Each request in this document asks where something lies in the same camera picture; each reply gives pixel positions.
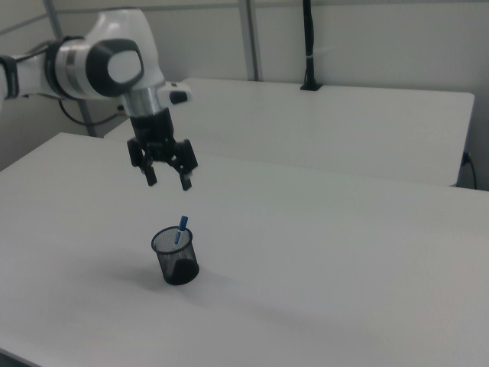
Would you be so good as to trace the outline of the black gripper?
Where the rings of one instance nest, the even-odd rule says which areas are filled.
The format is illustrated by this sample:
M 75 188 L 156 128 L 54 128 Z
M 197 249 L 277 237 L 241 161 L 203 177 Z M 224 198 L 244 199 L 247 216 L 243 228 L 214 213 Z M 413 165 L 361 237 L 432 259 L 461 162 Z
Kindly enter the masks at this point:
M 134 137 L 127 141 L 131 164 L 141 170 L 148 186 L 157 183 L 153 161 L 162 161 L 178 172 L 182 189 L 189 190 L 192 187 L 192 172 L 198 167 L 198 161 L 190 140 L 175 140 L 169 109 L 156 115 L 130 117 L 130 120 L 134 131 Z

